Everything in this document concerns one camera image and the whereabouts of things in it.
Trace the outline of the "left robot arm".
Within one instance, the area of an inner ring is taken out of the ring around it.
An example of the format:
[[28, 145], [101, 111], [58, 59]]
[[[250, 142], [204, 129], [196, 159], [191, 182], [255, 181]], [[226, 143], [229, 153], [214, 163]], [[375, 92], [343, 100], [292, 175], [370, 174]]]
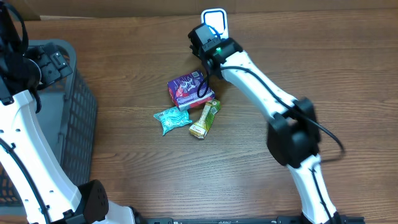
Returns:
[[139, 214], [110, 201], [100, 181], [77, 186], [62, 170], [37, 119], [39, 91], [75, 73], [76, 53], [61, 40], [31, 42], [16, 31], [17, 17], [1, 3], [1, 164], [28, 222], [137, 223]]

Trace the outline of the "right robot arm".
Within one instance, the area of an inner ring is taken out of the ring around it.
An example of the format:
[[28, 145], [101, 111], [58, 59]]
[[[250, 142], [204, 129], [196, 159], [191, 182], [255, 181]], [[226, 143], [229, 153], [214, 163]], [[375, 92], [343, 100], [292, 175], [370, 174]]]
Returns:
[[298, 100], [280, 89], [234, 39], [222, 39], [210, 26], [197, 26], [188, 38], [207, 74], [233, 84], [265, 117], [267, 148], [292, 175], [302, 203], [302, 222], [339, 223], [340, 214], [328, 195], [319, 154], [320, 132], [328, 134], [329, 130], [317, 123], [312, 102]]

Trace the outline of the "yellow green snack packet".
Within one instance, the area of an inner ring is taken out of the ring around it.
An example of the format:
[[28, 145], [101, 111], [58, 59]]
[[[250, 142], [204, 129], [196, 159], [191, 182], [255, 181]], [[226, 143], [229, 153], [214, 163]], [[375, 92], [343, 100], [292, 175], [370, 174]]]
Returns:
[[205, 103], [200, 119], [190, 126], [190, 134], [199, 139], [205, 139], [213, 124], [215, 114], [219, 112], [220, 108], [220, 101], [216, 99], [207, 101]]

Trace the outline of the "purple sanitary pad pack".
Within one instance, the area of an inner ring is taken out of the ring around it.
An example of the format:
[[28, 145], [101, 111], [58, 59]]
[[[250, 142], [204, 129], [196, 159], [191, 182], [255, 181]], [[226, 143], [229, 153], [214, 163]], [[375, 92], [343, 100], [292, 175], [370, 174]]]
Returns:
[[180, 111], [194, 108], [215, 97], [211, 88], [206, 90], [206, 85], [204, 83], [201, 85], [202, 81], [204, 81], [202, 72], [196, 70], [167, 83], [170, 97]]

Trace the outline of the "mint green wipes packet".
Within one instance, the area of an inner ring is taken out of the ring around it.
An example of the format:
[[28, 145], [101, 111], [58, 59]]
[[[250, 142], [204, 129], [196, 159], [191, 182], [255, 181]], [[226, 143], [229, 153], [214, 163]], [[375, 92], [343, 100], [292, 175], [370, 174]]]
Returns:
[[154, 118], [162, 125], [162, 135], [165, 136], [169, 131], [183, 127], [192, 123], [188, 111], [180, 111], [176, 106], [160, 113], [156, 113]]

